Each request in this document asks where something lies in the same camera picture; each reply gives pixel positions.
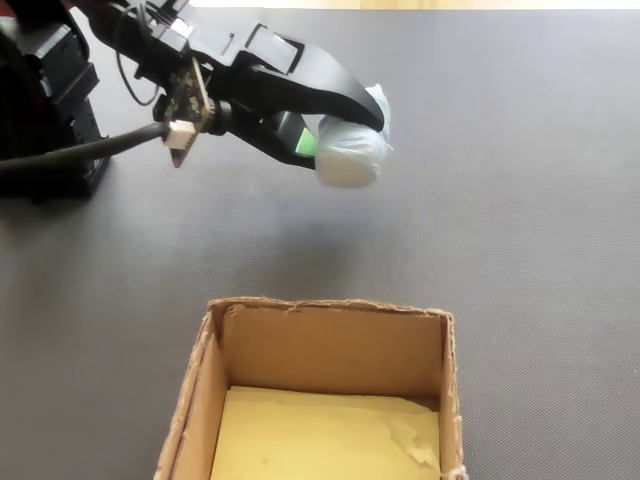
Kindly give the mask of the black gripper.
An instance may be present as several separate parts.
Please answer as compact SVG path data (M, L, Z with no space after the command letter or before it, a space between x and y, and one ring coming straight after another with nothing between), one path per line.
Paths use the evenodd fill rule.
M377 101L334 57L259 21L234 32L198 27L188 47L212 66L207 91L213 97L276 113L259 117L233 107L231 133L280 163L316 168L317 140L301 114L338 117L377 132L385 126Z

